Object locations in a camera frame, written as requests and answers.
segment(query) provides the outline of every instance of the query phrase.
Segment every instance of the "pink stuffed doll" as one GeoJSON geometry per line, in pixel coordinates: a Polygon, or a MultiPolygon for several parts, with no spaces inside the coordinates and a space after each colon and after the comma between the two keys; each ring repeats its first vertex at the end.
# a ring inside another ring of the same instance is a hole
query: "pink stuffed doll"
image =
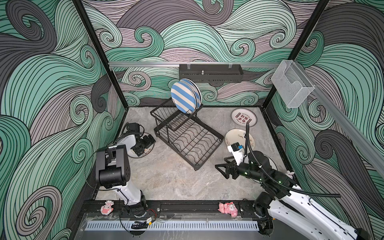
{"type": "Polygon", "coordinates": [[[233,202],[227,202],[225,204],[219,202],[218,210],[223,214],[230,214],[231,217],[237,216],[237,208],[235,207],[233,202]]]}
{"type": "Polygon", "coordinates": [[[110,214],[111,211],[113,211],[113,207],[112,207],[113,204],[114,204],[113,201],[111,201],[111,200],[107,200],[107,201],[105,202],[105,205],[102,206],[101,209],[100,209],[101,214],[103,214],[103,215],[108,215],[108,214],[110,214]]]}

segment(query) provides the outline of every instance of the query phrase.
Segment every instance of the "black wire dish rack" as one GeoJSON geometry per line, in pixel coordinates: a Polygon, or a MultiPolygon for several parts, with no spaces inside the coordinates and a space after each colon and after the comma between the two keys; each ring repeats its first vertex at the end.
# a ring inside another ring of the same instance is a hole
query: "black wire dish rack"
{"type": "Polygon", "coordinates": [[[197,118],[201,105],[192,114],[176,108],[172,98],[151,111],[156,120],[155,135],[177,152],[195,170],[208,160],[224,137],[197,118]]]}

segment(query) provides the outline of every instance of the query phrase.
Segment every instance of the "black rail base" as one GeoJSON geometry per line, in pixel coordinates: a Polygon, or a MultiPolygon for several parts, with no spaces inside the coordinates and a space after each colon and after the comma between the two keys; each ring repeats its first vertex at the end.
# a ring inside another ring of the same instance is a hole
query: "black rail base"
{"type": "MultiPolygon", "coordinates": [[[[263,220],[264,218],[258,218],[254,214],[254,210],[251,207],[253,201],[249,200],[147,200],[147,209],[153,209],[156,212],[158,218],[170,219],[175,216],[185,216],[187,214],[222,214],[218,211],[218,204],[226,202],[233,202],[238,210],[238,216],[242,218],[251,218],[252,220],[263,220]]],[[[105,205],[105,200],[86,200],[81,208],[79,219],[83,217],[85,213],[99,213],[100,208],[105,205]]],[[[113,212],[120,211],[121,218],[135,218],[135,219],[147,219],[147,216],[137,217],[127,214],[123,200],[114,200],[115,207],[113,212]]],[[[149,216],[153,215],[152,211],[148,211],[149,216]]]]}

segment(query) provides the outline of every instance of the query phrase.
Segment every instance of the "marble floor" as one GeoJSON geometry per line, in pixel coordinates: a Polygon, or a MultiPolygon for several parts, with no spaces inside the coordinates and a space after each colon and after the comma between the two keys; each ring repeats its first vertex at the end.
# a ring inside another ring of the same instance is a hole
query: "marble floor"
{"type": "MultiPolygon", "coordinates": [[[[152,134],[156,143],[152,152],[138,159],[129,159],[131,181],[143,191],[147,200],[254,200],[263,189],[251,179],[239,176],[236,180],[225,179],[215,169],[215,164],[225,163],[228,152],[225,141],[216,149],[206,163],[195,171],[182,157],[157,138],[153,129],[155,119],[150,115],[154,107],[130,108],[126,122],[137,122],[152,134]]],[[[225,136],[234,128],[244,129],[231,119],[236,108],[204,107],[197,116],[205,124],[225,136]]],[[[257,123],[250,128],[255,140],[255,149],[269,156],[279,171],[286,172],[283,161],[273,142],[269,129],[259,108],[248,108],[257,116],[257,123]]],[[[96,200],[118,200],[114,191],[99,191],[96,200]]]]}

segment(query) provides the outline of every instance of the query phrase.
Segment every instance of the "wall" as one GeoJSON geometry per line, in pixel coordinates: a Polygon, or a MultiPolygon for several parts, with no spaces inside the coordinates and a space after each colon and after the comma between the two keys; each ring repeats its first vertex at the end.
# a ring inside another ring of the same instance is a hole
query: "wall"
{"type": "Polygon", "coordinates": [[[0,232],[66,239],[124,109],[71,0],[0,1],[0,31],[0,232]]]}
{"type": "MultiPolygon", "coordinates": [[[[109,61],[287,59],[316,0],[83,0],[109,61]]],[[[127,102],[170,97],[177,68],[115,68],[127,102]]],[[[274,69],[244,69],[242,83],[199,83],[203,104],[261,105],[274,69]]]]}
{"type": "MultiPolygon", "coordinates": [[[[384,154],[384,2],[361,2],[326,9],[297,60],[384,154]]],[[[276,93],[267,113],[301,186],[340,193],[340,199],[317,201],[374,239],[383,239],[384,180],[316,97],[288,109],[276,93]]]]}

